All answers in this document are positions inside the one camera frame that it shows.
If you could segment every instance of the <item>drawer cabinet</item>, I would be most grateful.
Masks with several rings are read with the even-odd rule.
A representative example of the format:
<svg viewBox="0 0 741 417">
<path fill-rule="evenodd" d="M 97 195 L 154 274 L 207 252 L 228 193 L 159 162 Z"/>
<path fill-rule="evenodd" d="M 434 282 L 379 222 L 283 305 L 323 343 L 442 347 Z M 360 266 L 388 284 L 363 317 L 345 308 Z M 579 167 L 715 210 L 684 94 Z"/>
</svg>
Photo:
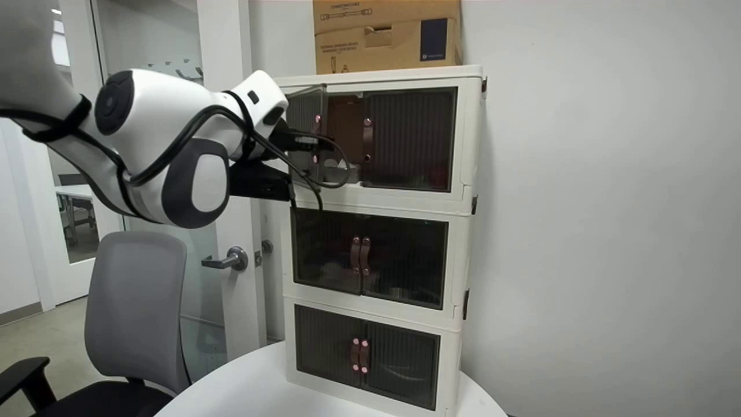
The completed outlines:
<svg viewBox="0 0 741 417">
<path fill-rule="evenodd" d="M 349 294 L 442 308 L 448 222 L 295 210 L 295 279 Z"/>
<path fill-rule="evenodd" d="M 457 87 L 324 93 L 289 101 L 289 123 L 330 136 L 363 187 L 451 189 Z"/>
<path fill-rule="evenodd" d="M 440 338 L 297 305 L 297 365 L 436 411 Z"/>
</svg>

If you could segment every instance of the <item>gray chair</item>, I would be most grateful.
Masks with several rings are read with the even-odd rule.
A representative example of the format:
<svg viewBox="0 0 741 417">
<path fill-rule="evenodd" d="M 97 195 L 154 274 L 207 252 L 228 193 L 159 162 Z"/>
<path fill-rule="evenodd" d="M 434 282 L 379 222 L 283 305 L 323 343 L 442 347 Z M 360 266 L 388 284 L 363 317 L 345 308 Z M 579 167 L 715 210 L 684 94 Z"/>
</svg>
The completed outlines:
<svg viewBox="0 0 741 417">
<path fill-rule="evenodd" d="M 186 246 L 162 235 L 111 235 L 99 244 L 85 313 L 92 365 L 121 379 L 56 400 L 46 356 L 0 372 L 0 403 L 23 389 L 41 417 L 148 417 L 191 384 L 181 343 Z"/>
</svg>

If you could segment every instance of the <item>robotic arm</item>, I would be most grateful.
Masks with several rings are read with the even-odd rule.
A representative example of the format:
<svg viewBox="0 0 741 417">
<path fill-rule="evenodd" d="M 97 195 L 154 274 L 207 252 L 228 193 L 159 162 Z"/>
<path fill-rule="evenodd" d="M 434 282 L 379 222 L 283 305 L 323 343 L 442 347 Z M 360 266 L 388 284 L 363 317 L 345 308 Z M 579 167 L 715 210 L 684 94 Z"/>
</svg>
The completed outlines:
<svg viewBox="0 0 741 417">
<path fill-rule="evenodd" d="M 0 0 L 0 116 L 71 162 L 122 215 L 203 226 L 230 201 L 230 165 L 298 147 L 266 71 L 225 93 L 177 76 L 113 74 L 96 107 L 59 74 L 46 0 Z"/>
</svg>

